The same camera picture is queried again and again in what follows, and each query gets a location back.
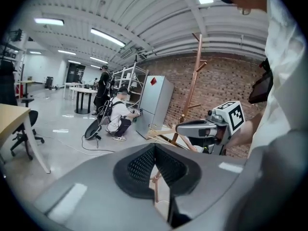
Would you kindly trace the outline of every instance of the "red diamond sticker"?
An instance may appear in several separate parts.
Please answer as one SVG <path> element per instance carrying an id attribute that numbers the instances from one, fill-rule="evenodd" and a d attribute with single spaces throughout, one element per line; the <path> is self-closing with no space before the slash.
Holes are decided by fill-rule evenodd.
<path id="1" fill-rule="evenodd" d="M 157 82 L 157 80 L 155 79 L 155 77 L 151 80 L 151 85 L 154 85 Z"/>

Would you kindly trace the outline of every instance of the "wooden table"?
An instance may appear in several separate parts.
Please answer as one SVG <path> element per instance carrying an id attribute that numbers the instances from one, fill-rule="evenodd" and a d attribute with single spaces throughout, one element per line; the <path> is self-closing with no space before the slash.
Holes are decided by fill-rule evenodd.
<path id="1" fill-rule="evenodd" d="M 81 84 L 81 83 L 77 83 L 77 82 L 65 83 L 65 84 L 64 84 L 63 98 L 65 98 L 66 86 L 71 86 L 71 87 L 78 87 L 78 86 L 81 86 L 81 87 L 83 87 L 84 85 L 85 85 L 85 84 Z M 74 93 L 74 91 L 72 90 L 72 100 L 74 100 L 74 96 L 75 96 L 75 93 Z"/>
<path id="2" fill-rule="evenodd" d="M 0 104 L 0 147 L 2 147 L 7 138 L 23 123 L 34 155 L 45 172 L 50 173 L 50 168 L 45 162 L 38 148 L 38 144 L 35 141 L 29 112 L 30 109 L 26 107 Z"/>
<path id="3" fill-rule="evenodd" d="M 19 99 L 21 98 L 20 94 L 20 86 L 21 84 L 25 84 L 25 92 L 26 92 L 26 98 L 28 97 L 28 84 L 34 83 L 34 80 L 21 80 L 17 82 L 19 84 Z"/>
<path id="4" fill-rule="evenodd" d="M 90 106 L 91 106 L 91 95 L 92 93 L 97 93 L 96 90 L 91 90 L 91 89 L 86 89 L 86 88 L 80 88 L 80 87 L 70 87 L 70 90 L 76 91 L 77 92 L 77 98 L 76 98 L 76 110 L 75 113 L 77 114 L 88 114 L 90 113 Z M 79 107 L 79 94 L 81 94 L 81 105 L 80 109 Z M 89 102 L 88 102 L 88 110 L 83 110 L 82 105 L 83 105 L 83 96 L 85 93 L 89 94 Z"/>

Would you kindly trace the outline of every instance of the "ceiling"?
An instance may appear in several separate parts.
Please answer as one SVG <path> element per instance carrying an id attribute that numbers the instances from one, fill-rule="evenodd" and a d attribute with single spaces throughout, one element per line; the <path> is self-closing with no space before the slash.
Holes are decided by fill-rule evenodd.
<path id="1" fill-rule="evenodd" d="M 34 18 L 63 19 L 64 26 L 40 25 Z M 193 52 L 203 35 L 203 51 L 265 58 L 268 19 L 264 12 L 241 15 L 220 0 L 29 0 L 22 9 L 20 28 L 44 48 L 72 51 L 68 59 L 99 65 L 90 56 L 106 60 L 111 69 L 131 64 L 136 53 L 147 59 Z M 90 33 L 100 30 L 125 43 L 117 44 Z M 128 49 L 132 54 L 124 59 Z"/>

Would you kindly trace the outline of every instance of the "person in white shirt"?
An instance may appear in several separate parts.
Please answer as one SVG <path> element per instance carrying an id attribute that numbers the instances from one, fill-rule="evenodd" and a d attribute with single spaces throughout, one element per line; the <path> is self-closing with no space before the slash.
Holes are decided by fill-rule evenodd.
<path id="1" fill-rule="evenodd" d="M 273 73 L 273 86 L 264 111 L 244 125 L 226 148 L 252 143 L 251 151 L 268 145 L 292 129 L 307 128 L 306 40 L 296 21 L 281 0 L 222 0 L 249 11 L 259 9 L 268 14 L 269 31 L 265 54 Z"/>
<path id="2" fill-rule="evenodd" d="M 128 108 L 122 103 L 122 100 L 127 98 L 128 89 L 126 87 L 120 87 L 116 97 L 111 99 L 112 104 L 115 104 L 112 108 L 110 116 L 110 123 L 107 126 L 107 132 L 113 134 L 113 139 L 116 141 L 125 141 L 126 138 L 123 134 L 131 125 L 131 121 L 123 118 L 124 116 L 129 118 L 135 118 L 139 115 L 131 113 Z"/>

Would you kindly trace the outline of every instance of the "refrigerator door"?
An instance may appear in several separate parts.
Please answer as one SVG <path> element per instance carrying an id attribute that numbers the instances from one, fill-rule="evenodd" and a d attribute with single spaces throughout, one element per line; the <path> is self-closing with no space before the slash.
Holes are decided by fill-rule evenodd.
<path id="1" fill-rule="evenodd" d="M 143 95 L 141 98 L 140 108 L 155 114 L 158 99 L 164 83 L 164 76 L 148 76 L 144 85 Z"/>
<path id="2" fill-rule="evenodd" d="M 145 138 L 146 133 L 150 130 L 149 125 L 153 123 L 154 115 L 143 110 L 142 115 L 137 118 L 136 131 Z"/>

